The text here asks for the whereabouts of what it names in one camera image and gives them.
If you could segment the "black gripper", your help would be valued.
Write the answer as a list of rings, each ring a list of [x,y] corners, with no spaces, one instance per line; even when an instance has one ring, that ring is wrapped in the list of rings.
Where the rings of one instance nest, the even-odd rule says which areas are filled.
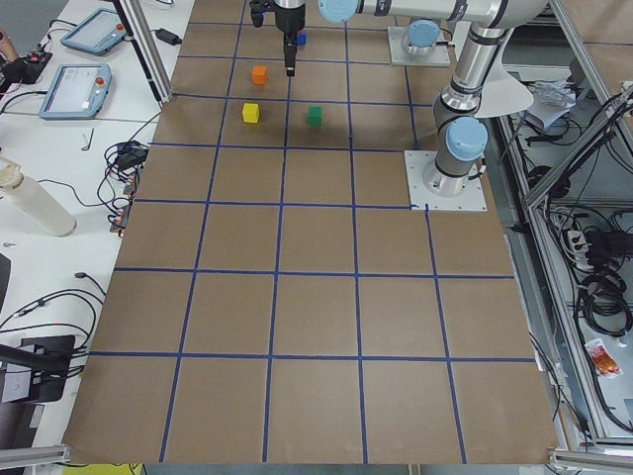
[[[284,33],[284,64],[287,76],[296,74],[297,32],[305,26],[305,0],[275,0],[275,25]]]
[[[254,28],[261,28],[265,14],[272,9],[270,0],[249,0],[250,20]]]

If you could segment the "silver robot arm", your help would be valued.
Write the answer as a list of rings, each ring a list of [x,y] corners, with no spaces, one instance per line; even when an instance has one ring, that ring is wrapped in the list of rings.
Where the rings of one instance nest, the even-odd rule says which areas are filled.
[[[354,15],[361,14],[364,1],[318,1],[321,16],[327,21],[338,24],[349,21]],[[255,28],[263,25],[266,12],[272,12],[275,25],[283,33],[284,53],[297,52],[299,32],[305,27],[305,1],[250,1],[250,18]],[[407,29],[408,39],[405,45],[426,48],[434,46],[440,33],[440,27],[430,20],[418,20]]]
[[[534,19],[544,1],[320,1],[321,16],[333,24],[353,16],[410,16],[468,21],[470,29],[450,82],[437,96],[433,115],[438,152],[433,171],[441,178],[466,177],[486,148],[488,133],[475,118],[482,90],[500,60],[511,30]]]

